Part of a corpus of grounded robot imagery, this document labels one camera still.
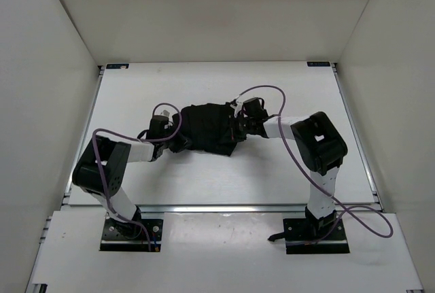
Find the black skirt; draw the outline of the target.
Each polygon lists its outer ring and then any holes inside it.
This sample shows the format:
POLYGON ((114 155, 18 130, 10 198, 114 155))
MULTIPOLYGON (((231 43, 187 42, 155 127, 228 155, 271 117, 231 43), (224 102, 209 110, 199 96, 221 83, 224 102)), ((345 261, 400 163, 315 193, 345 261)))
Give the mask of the black skirt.
POLYGON ((183 108, 180 115, 173 115, 173 124, 179 128, 177 135, 192 140, 190 150, 230 156, 237 144, 247 139, 236 134, 233 117, 234 109, 229 103, 207 103, 183 108))

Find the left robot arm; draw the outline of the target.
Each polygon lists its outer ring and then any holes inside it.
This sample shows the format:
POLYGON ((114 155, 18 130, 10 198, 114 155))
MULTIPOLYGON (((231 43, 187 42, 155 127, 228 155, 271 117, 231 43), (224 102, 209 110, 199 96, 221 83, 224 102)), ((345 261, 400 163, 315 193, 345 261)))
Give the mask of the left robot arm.
POLYGON ((73 170, 73 184, 98 200, 113 227, 129 239, 149 237, 149 232, 142 224, 139 207, 122 189, 127 164, 154 162, 166 149, 184 149, 188 142, 179 134, 183 121, 180 113, 172 120, 163 114, 154 115, 149 129, 138 137, 98 128, 73 170))

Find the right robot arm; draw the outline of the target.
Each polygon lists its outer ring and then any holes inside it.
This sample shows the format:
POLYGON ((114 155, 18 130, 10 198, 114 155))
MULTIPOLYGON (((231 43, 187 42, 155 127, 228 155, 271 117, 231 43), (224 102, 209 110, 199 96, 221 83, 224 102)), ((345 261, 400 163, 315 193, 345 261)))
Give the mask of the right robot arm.
POLYGON ((332 121, 322 111, 304 117, 269 115, 260 97, 244 102, 233 100, 230 106, 234 109, 234 123, 244 135, 296 142, 303 164, 310 171, 304 229, 311 238, 322 238, 336 220, 333 200, 336 177, 348 153, 332 121))

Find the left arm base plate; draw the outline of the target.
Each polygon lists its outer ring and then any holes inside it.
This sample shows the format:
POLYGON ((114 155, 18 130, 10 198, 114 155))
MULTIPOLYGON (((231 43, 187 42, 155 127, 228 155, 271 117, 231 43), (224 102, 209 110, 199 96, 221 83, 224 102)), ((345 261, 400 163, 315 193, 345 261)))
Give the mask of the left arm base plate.
POLYGON ((122 223, 105 215, 99 250, 103 252, 160 252, 162 243, 163 219, 143 218, 147 229, 147 239, 142 227, 122 223))

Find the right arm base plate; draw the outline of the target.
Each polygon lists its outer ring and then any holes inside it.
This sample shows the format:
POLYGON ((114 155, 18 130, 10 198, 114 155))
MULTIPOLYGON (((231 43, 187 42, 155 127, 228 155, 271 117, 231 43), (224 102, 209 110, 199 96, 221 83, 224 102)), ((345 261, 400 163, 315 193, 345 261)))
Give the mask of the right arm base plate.
POLYGON ((349 254, 350 248, 343 221, 334 212, 326 224, 313 218, 284 218, 283 230, 268 238, 284 240, 286 254, 349 254))

